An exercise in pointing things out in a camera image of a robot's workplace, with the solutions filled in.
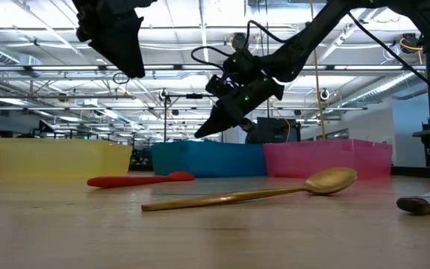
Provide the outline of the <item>pink plastic bin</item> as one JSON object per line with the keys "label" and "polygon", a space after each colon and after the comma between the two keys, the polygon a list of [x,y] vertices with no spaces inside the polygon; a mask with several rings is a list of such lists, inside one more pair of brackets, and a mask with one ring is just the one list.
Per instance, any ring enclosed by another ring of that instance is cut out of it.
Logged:
{"label": "pink plastic bin", "polygon": [[263,145],[270,177],[308,178],[336,167],[356,170],[358,180],[390,178],[393,148],[366,140],[313,140]]}

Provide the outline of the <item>brown object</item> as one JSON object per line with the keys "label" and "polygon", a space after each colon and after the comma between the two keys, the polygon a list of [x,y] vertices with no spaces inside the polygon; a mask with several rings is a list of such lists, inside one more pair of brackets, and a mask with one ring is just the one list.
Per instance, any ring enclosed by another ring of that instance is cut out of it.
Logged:
{"label": "brown object", "polygon": [[422,195],[400,197],[396,201],[396,206],[411,214],[430,214],[430,192]]}

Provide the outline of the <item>gold metal spoon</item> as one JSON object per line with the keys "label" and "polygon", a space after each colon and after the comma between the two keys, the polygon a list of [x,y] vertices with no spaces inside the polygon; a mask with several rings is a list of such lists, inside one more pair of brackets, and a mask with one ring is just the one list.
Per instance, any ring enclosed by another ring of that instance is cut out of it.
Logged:
{"label": "gold metal spoon", "polygon": [[270,188],[256,191],[241,191],[205,197],[192,197],[141,205],[141,210],[163,211],[180,208],[195,208],[212,205],[225,205],[236,202],[258,200],[297,192],[308,192],[313,195],[330,195],[341,192],[351,186],[357,179],[358,172],[351,168],[337,167],[315,173],[299,187]]}

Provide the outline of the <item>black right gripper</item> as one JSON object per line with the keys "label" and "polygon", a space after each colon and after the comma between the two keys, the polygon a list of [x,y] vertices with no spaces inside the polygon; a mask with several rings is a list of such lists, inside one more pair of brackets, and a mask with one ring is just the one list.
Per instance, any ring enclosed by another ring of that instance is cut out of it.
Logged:
{"label": "black right gripper", "polygon": [[256,78],[249,84],[236,87],[212,107],[210,117],[194,134],[195,138],[206,137],[238,126],[243,113],[249,113],[271,96],[281,100],[284,86],[272,78]]}

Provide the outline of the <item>yellow plastic bin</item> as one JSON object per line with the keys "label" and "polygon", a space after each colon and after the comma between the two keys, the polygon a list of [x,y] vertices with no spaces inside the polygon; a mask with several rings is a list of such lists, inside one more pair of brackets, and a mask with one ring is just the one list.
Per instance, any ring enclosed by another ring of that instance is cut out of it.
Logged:
{"label": "yellow plastic bin", "polygon": [[128,173],[132,148],[107,140],[0,138],[0,178],[89,179]]}

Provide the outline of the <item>person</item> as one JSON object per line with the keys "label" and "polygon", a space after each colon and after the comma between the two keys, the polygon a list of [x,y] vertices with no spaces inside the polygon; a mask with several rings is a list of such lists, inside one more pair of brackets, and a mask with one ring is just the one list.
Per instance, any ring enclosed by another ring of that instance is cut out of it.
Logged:
{"label": "person", "polygon": [[240,127],[246,133],[246,144],[257,144],[257,125],[247,118],[243,118],[240,122]]}

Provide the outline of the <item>black background rig frame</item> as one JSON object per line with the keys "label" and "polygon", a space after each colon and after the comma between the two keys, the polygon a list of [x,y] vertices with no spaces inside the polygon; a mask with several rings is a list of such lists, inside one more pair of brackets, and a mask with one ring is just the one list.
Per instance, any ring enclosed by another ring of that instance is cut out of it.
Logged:
{"label": "black background rig frame", "polygon": [[168,98],[176,98],[175,101],[172,102],[171,105],[174,105],[180,98],[185,99],[203,99],[203,98],[212,98],[215,97],[211,94],[203,94],[203,93],[185,93],[185,94],[169,94],[166,93],[165,99],[163,101],[163,143],[167,142],[167,111],[168,107]]}

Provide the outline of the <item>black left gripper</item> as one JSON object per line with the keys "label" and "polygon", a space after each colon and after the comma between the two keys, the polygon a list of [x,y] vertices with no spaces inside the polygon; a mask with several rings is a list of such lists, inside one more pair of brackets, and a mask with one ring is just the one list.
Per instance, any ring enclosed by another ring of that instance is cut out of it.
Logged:
{"label": "black left gripper", "polygon": [[138,34],[143,17],[135,11],[157,0],[72,0],[78,19],[76,36],[129,78],[143,78],[145,67]]}

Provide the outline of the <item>blue plastic bin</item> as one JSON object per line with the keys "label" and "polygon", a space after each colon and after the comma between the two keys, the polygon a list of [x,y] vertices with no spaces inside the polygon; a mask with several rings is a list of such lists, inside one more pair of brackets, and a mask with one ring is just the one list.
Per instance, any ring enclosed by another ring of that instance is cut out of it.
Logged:
{"label": "blue plastic bin", "polygon": [[188,172],[197,178],[266,176],[261,144],[179,141],[151,147],[158,175]]}

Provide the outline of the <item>red silicone spoon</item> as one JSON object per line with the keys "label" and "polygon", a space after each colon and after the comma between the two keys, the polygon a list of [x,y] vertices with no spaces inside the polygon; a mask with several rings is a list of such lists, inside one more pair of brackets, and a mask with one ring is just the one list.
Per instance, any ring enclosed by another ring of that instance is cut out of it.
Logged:
{"label": "red silicone spoon", "polygon": [[96,188],[121,188],[150,185],[162,182],[193,181],[196,177],[187,172],[174,172],[168,176],[100,176],[87,180],[87,185]]}

